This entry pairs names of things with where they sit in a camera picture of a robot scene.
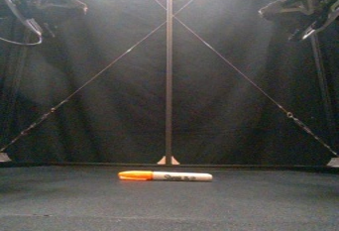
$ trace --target black fabric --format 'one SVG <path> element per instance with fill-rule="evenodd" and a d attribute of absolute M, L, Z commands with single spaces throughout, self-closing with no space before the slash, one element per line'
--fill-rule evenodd
<path fill-rule="evenodd" d="M 87 15 L 62 22 L 58 37 L 29 50 L 14 111 L 23 122 L 10 121 L 2 142 L 114 62 L 9 153 L 19 162 L 157 163 L 165 156 L 166 25 L 134 46 L 166 22 L 166 10 L 154 0 L 82 1 Z M 174 0 L 174 12 L 190 1 Z M 195 0 L 177 17 L 328 142 L 312 46 L 290 43 L 258 16 L 271 1 Z M 329 152 L 221 56 L 174 19 L 178 161 L 326 164 Z"/>
<path fill-rule="evenodd" d="M 205 170 L 213 182 L 119 180 L 129 169 L 0 169 L 2 229 L 338 230 L 338 174 Z"/>

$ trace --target black floor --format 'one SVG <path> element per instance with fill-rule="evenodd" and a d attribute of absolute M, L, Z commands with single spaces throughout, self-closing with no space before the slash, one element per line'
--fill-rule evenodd
<path fill-rule="evenodd" d="M 339 230 L 338 174 L 229 170 L 210 171 L 213 182 L 121 181 L 126 170 L 0 169 L 0 230 Z"/>

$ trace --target pole base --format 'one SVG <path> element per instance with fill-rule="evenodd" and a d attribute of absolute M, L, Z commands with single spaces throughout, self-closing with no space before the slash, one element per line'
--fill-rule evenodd
<path fill-rule="evenodd" d="M 328 166 L 339 168 L 339 158 L 333 158 Z"/>
<path fill-rule="evenodd" d="M 173 165 L 181 165 L 181 163 L 175 160 L 175 158 L 173 157 L 171 159 L 171 163 Z M 158 162 L 158 165 L 166 165 L 166 156 L 163 157 L 163 159 Z"/>
<path fill-rule="evenodd" d="M 0 163 L 13 162 L 11 158 L 9 157 L 7 153 L 0 153 Z"/>

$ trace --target robotic arm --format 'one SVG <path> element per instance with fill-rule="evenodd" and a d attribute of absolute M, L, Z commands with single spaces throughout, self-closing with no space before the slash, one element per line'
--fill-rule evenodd
<path fill-rule="evenodd" d="M 5 39 L 7 43 L 14 45 L 34 46 L 42 43 L 43 36 L 54 37 L 50 22 L 47 22 L 46 11 L 54 8 L 65 8 L 67 10 L 78 10 L 86 13 L 87 5 L 79 0 L 3 0 L 13 14 L 22 24 L 37 34 L 39 41 L 35 44 L 21 44 Z"/>
<path fill-rule="evenodd" d="M 291 41 L 304 41 L 339 17 L 339 0 L 277 0 L 259 14 L 287 30 Z"/>

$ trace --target diagonal cable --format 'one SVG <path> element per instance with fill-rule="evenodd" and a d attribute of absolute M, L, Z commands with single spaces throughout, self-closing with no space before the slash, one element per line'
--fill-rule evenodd
<path fill-rule="evenodd" d="M 326 144 L 321 137 L 312 131 L 310 127 L 294 116 L 294 114 L 287 111 L 287 109 L 279 104 L 279 102 L 269 95 L 269 93 L 258 86 L 258 84 L 250 79 L 250 77 L 239 70 L 239 68 L 230 62 L 230 60 L 221 54 L 221 52 L 209 44 L 209 42 L 195 33 L 195 31 L 185 24 L 185 22 L 174 16 L 177 21 L 185 26 L 185 28 L 194 34 L 194 36 L 201 40 L 201 42 L 211 49 L 211 51 L 219 56 L 219 58 L 229 64 L 234 71 L 249 81 L 254 88 L 263 94 L 263 96 L 277 105 L 277 107 L 285 112 L 287 118 L 293 119 L 293 122 L 300 126 L 300 128 L 313 136 L 314 140 L 321 143 L 321 145 L 332 152 L 336 157 L 339 154 L 333 150 L 333 147 Z"/>
<path fill-rule="evenodd" d="M 106 66 L 106 68 L 83 84 L 83 86 L 55 106 L 51 110 L 29 126 L 27 129 L 17 136 L 17 138 L 0 149 L 0 153 L 5 152 L 30 132 L 47 120 L 47 118 L 55 113 L 62 106 L 78 95 L 78 93 L 103 75 L 103 73 L 117 64 L 122 58 L 151 37 L 151 35 L 165 26 L 162 23 L 145 37 L 137 42 L 137 44 Z"/>

